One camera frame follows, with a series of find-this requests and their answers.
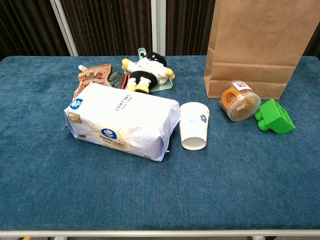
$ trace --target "white tissue package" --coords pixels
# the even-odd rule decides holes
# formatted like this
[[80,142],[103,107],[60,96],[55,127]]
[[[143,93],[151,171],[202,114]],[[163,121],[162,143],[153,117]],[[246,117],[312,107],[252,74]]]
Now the white tissue package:
[[162,161],[178,124],[175,100],[90,83],[64,110],[76,139]]

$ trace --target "brown paper bag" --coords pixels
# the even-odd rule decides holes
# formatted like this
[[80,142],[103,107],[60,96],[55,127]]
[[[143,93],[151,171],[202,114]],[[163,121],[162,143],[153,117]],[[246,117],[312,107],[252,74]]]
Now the brown paper bag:
[[204,71],[208,97],[242,80],[262,99],[279,99],[319,21],[319,0],[216,0]]

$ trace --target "plastic container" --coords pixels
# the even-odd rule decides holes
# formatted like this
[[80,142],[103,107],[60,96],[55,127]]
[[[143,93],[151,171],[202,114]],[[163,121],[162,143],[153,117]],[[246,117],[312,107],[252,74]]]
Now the plastic container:
[[260,97],[244,81],[230,81],[228,85],[219,101],[228,117],[239,122],[252,116],[260,106]]
[[181,144],[188,150],[200,150],[207,144],[209,108],[200,102],[180,106]]

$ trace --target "jar lid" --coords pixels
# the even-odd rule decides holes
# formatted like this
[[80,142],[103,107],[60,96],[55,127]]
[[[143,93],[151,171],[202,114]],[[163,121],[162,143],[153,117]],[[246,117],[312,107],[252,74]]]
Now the jar lid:
[[226,114],[232,121],[239,122],[252,116],[261,103],[260,97],[253,91],[239,94],[230,104]]

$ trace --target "brown snack pouch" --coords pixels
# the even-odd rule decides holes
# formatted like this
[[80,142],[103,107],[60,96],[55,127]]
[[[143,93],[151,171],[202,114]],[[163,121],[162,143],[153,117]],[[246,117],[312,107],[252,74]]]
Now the brown snack pouch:
[[84,68],[83,72],[79,73],[79,86],[74,91],[73,100],[82,92],[89,83],[97,83],[105,86],[110,86],[108,76],[112,70],[111,64],[101,64]]

